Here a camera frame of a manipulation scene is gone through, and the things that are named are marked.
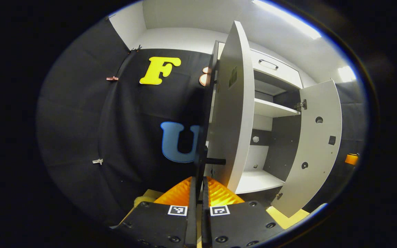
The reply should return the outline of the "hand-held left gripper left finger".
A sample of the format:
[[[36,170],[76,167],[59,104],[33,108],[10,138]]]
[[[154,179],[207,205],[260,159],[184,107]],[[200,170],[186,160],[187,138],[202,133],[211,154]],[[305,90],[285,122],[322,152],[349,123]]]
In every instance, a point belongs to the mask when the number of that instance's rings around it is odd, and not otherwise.
[[[156,201],[140,201],[113,232],[130,242],[127,248],[195,248],[196,178],[191,176]]]

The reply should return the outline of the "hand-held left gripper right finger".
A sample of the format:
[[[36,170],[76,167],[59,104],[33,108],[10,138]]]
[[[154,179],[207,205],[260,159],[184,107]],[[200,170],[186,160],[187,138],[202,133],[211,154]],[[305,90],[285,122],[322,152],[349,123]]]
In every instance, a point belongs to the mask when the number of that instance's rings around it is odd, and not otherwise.
[[[202,213],[204,248],[250,248],[283,232],[259,201],[244,201],[209,176],[203,178]]]

